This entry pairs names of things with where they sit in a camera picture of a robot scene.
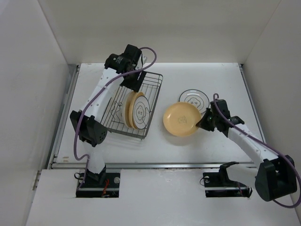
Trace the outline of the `white plate black pattern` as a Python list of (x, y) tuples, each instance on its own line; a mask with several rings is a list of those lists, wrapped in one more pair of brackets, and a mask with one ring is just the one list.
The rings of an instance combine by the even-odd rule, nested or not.
[(137, 129), (144, 129), (150, 119), (150, 104), (145, 96), (140, 96), (134, 104), (133, 119)]

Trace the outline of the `white plate dark rim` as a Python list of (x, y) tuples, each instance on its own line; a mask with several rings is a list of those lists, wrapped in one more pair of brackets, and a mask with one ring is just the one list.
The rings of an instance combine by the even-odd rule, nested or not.
[(198, 89), (188, 89), (182, 92), (179, 96), (179, 102), (186, 102), (194, 105), (202, 115), (210, 105), (208, 96)]

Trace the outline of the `beige yellow plate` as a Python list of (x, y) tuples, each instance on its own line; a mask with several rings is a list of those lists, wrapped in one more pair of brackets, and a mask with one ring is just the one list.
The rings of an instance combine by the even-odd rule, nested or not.
[(134, 119), (133, 119), (133, 112), (134, 112), (135, 101), (140, 96), (144, 96), (144, 94), (142, 92), (131, 91), (130, 93), (128, 93), (127, 97), (124, 99), (123, 120), (129, 128), (137, 129), (137, 127), (134, 123)]

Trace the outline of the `grey wire dish rack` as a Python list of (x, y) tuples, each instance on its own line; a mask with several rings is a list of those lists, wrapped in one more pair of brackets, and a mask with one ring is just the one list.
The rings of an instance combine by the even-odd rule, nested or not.
[(138, 92), (119, 86), (110, 98), (101, 124), (109, 132), (138, 139), (147, 136), (157, 104), (163, 75), (143, 72)]

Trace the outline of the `white plate green rim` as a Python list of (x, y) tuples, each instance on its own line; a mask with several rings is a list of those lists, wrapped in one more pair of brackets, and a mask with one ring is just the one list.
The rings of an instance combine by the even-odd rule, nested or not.
[(119, 103), (119, 111), (116, 112), (116, 114), (118, 115), (118, 117), (122, 123), (126, 123), (125, 110), (126, 110), (125, 106), (120, 102)]

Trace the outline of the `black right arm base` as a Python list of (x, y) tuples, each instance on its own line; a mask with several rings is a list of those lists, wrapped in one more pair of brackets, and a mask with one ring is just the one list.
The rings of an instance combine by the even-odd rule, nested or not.
[(218, 171), (203, 172), (200, 184), (205, 188), (206, 198), (243, 197), (250, 198), (253, 190), (240, 182), (232, 181), (228, 177), (226, 169), (239, 164), (236, 161), (222, 164)]

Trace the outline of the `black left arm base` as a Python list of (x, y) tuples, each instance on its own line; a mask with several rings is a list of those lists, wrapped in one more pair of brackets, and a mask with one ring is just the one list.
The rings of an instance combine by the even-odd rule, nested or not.
[(86, 177), (77, 198), (119, 198), (120, 172), (106, 172), (100, 182)]

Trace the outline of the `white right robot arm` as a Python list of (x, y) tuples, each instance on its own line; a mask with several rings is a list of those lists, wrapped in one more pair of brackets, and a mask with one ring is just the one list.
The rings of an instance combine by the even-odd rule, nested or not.
[(215, 97), (197, 127), (207, 131), (218, 130), (238, 145), (256, 165), (252, 169), (236, 161), (224, 163), (218, 172), (203, 174), (204, 179), (208, 180), (206, 187), (244, 185), (256, 190), (266, 202), (297, 191), (301, 178), (293, 159), (256, 138), (241, 118), (231, 116), (225, 100)]

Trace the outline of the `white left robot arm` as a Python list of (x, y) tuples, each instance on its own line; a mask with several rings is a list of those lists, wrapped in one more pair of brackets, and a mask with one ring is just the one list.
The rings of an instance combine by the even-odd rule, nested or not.
[(105, 182), (106, 165), (103, 155), (95, 147), (107, 136), (107, 128), (101, 120), (105, 108), (114, 91), (123, 85), (138, 91), (141, 85), (141, 73), (147, 69), (144, 48), (128, 44), (121, 54), (111, 54), (104, 63), (101, 77), (84, 106), (73, 110), (70, 120), (75, 131), (73, 154), (76, 160), (86, 158), (84, 173), (77, 177), (81, 183), (89, 181), (99, 187)]

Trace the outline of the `aluminium table edge rail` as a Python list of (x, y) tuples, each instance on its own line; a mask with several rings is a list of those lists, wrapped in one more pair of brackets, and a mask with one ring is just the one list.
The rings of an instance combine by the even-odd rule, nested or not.
[(263, 133), (239, 63), (155, 63), (148, 69), (142, 92), (155, 106), (147, 131), (126, 127), (112, 115), (102, 113), (104, 125), (119, 129), (92, 147), (75, 142), (75, 131), (69, 118), (71, 111), (83, 109), (95, 95), (97, 83), (104, 79), (102, 64), (82, 64), (71, 86), (67, 114), (53, 147), (53, 169), (80, 169), (87, 162), (86, 153), (101, 151), (107, 167), (121, 168), (201, 168), (218, 167), (236, 161), (253, 167), (251, 159), (221, 132), (198, 129), (188, 137), (171, 135), (164, 127), (165, 110), (178, 102), (182, 92), (197, 89), (209, 99), (214, 93), (226, 100), (230, 113), (239, 116), (259, 139)]

